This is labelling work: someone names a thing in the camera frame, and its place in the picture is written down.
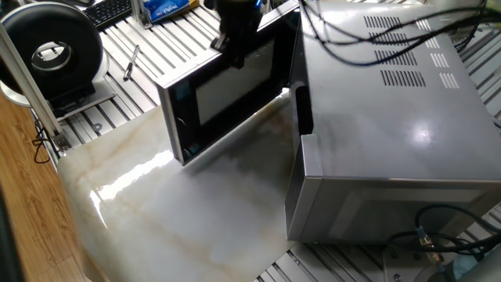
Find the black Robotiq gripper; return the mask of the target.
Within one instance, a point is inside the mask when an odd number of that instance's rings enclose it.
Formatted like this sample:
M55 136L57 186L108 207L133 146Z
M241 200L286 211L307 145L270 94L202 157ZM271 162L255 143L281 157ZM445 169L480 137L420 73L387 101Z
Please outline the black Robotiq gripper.
M217 0L217 12L221 34L212 40L210 47L224 52L228 36L229 59L233 67L241 69L251 40L237 36L256 33L261 22L261 0Z

